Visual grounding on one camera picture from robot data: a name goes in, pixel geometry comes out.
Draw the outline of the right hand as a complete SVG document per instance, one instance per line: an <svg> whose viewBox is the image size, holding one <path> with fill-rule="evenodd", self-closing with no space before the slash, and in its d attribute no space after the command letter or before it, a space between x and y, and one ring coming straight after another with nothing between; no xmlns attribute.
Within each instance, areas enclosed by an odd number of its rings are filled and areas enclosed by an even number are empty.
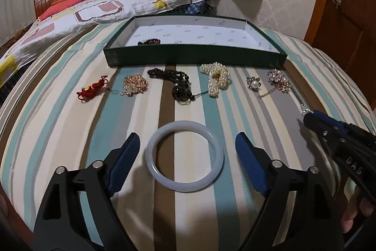
<svg viewBox="0 0 376 251"><path fill-rule="evenodd" d="M348 233L354 224L354 219L361 212L365 217L369 217L375 209L366 198L361 197L361 190L357 187L354 194L348 201L347 208L342 216L341 225L343 233Z"/></svg>

